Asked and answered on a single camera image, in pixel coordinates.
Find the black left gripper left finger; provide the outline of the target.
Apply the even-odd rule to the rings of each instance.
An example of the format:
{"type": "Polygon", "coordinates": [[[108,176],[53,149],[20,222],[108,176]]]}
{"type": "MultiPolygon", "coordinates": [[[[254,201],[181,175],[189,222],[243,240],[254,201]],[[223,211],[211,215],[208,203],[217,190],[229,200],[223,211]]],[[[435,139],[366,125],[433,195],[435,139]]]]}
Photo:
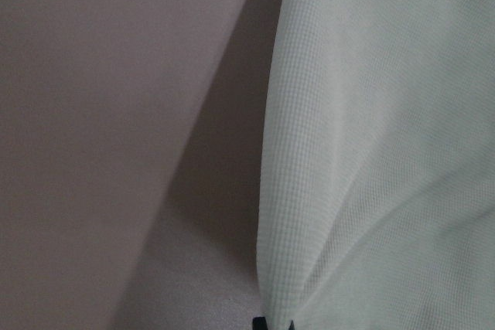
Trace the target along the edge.
{"type": "Polygon", "coordinates": [[[268,330],[268,325],[265,317],[258,316],[252,319],[253,330],[268,330]]]}

